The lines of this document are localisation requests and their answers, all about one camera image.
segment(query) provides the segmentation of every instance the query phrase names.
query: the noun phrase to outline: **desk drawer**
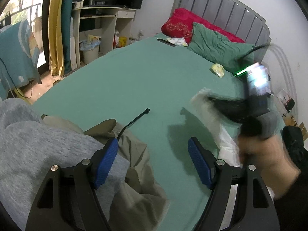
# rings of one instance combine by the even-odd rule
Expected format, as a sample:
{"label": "desk drawer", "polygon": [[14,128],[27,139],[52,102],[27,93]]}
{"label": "desk drawer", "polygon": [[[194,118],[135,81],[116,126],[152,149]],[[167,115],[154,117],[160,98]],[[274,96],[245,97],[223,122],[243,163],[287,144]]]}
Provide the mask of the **desk drawer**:
{"label": "desk drawer", "polygon": [[134,18],[135,11],[131,10],[119,10],[118,17],[119,18]]}

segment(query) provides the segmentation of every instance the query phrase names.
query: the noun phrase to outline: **desk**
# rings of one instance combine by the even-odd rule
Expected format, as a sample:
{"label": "desk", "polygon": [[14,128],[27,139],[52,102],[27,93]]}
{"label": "desk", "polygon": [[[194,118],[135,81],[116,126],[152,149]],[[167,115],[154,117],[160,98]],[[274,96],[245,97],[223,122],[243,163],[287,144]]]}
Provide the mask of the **desk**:
{"label": "desk", "polygon": [[[99,9],[102,15],[81,17],[83,9]],[[88,35],[98,36],[101,39],[100,52],[107,54],[113,49],[113,39],[115,31],[119,31],[119,37],[129,37],[131,34],[131,24],[135,17],[136,9],[120,7],[82,7],[72,10],[73,16],[73,36],[75,38],[75,52],[77,68],[80,68],[79,43],[88,38]],[[80,32],[80,20],[95,18],[95,29]]]}

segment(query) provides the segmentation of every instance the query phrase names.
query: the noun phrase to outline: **trash can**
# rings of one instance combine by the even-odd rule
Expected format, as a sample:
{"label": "trash can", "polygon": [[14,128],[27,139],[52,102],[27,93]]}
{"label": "trash can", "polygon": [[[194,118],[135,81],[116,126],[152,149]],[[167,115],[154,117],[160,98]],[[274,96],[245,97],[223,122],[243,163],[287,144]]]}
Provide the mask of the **trash can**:
{"label": "trash can", "polygon": [[98,58],[100,41],[96,43],[88,43],[87,41],[82,41],[80,43],[80,50],[84,53],[84,64],[89,64]]}

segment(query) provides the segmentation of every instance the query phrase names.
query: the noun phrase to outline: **gray sweatpants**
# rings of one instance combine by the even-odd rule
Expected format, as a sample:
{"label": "gray sweatpants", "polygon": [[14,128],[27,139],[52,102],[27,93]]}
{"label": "gray sweatpants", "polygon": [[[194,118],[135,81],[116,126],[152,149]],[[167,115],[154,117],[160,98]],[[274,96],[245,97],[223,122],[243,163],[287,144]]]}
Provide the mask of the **gray sweatpants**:
{"label": "gray sweatpants", "polygon": [[[21,230],[48,169],[54,164],[75,166],[101,148],[90,136],[45,125],[21,99],[0,103],[0,201]],[[96,191],[107,219],[128,166],[117,155],[106,183]]]}

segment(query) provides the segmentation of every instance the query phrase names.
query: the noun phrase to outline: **headboard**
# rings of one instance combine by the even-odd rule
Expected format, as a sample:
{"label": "headboard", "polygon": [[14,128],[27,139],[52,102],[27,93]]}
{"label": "headboard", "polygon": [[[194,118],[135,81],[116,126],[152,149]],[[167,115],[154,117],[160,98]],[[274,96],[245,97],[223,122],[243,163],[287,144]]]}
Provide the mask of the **headboard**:
{"label": "headboard", "polygon": [[[265,19],[238,0],[174,0],[171,13],[185,8],[255,46],[271,42]],[[255,52],[261,62],[266,49]]]}

